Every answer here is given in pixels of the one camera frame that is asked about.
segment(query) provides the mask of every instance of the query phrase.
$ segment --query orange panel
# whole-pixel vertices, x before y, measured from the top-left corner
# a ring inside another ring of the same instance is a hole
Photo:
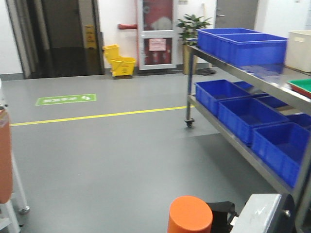
[[[11,131],[9,115],[0,110],[0,203],[6,203],[12,194]]]

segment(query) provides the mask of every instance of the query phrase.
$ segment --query paper sign on door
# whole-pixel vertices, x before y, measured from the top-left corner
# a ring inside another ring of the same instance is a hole
[[[149,39],[149,51],[165,51],[166,50],[166,39],[156,38]]]

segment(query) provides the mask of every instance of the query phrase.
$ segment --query yellow mop bucket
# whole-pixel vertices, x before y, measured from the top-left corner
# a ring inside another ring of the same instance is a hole
[[[118,45],[104,46],[103,50],[104,50],[104,56],[110,64],[111,64],[112,59],[120,58]]]
[[[132,75],[136,59],[133,57],[120,57],[112,59],[110,63],[112,76]]]

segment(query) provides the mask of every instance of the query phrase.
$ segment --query yellow wet floor sign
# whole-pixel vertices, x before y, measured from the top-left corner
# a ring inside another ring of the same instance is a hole
[[[86,25],[86,42],[87,48],[97,48],[95,29],[92,25]]]

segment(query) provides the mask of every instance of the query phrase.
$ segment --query glass door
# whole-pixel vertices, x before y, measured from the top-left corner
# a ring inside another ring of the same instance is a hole
[[[176,0],[137,0],[139,69],[176,67]]]

